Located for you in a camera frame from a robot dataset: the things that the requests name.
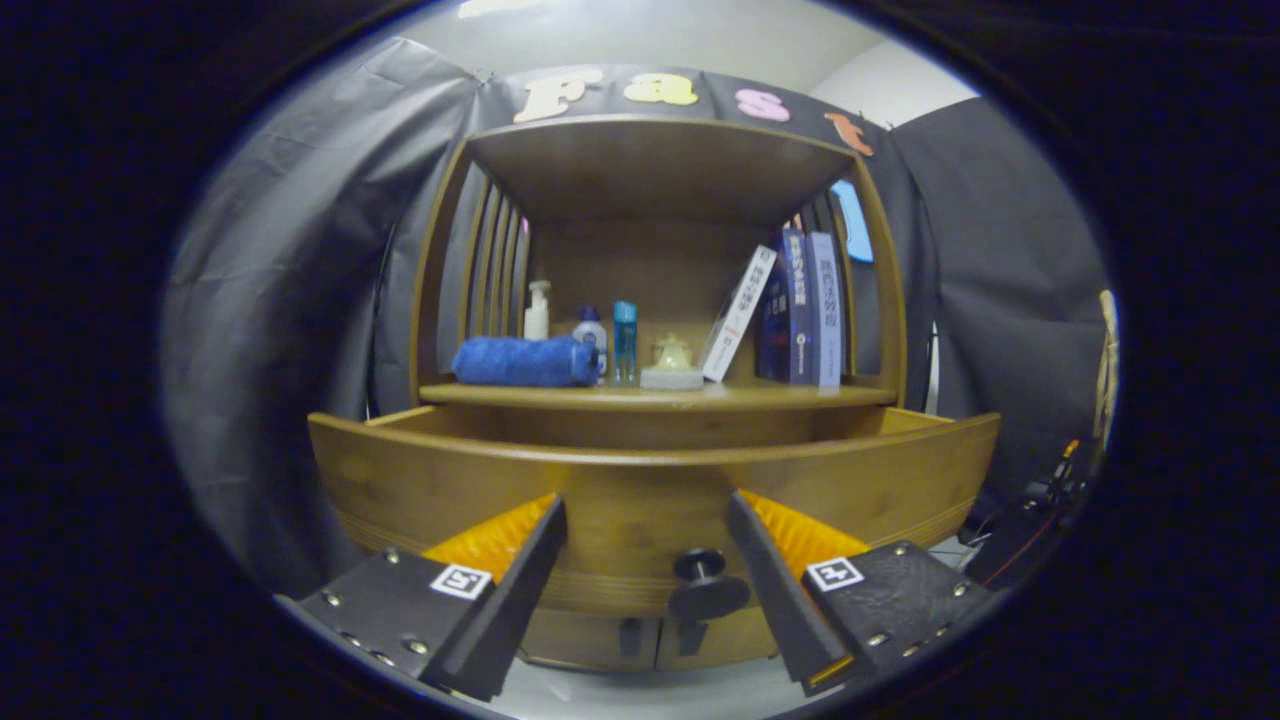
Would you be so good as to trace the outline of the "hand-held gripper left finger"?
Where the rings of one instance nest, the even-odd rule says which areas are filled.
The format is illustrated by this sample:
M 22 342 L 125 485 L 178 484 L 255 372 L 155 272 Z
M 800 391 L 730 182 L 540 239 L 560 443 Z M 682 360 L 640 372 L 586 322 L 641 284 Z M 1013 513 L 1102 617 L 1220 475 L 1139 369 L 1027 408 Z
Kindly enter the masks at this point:
M 302 600 L 276 606 L 326 647 L 416 692 L 488 702 L 503 691 L 567 537 L 552 493 L 511 511 L 506 566 L 387 546 Z

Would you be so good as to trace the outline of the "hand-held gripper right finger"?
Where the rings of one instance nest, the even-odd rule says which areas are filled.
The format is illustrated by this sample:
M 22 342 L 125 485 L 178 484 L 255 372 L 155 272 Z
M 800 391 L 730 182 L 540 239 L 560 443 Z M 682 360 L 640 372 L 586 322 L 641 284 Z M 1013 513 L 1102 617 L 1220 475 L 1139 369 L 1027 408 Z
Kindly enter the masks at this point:
M 765 498 L 736 491 L 730 536 L 788 676 L 814 696 L 895 682 L 972 629 L 995 593 L 909 541 L 854 553 L 829 542 L 797 566 Z

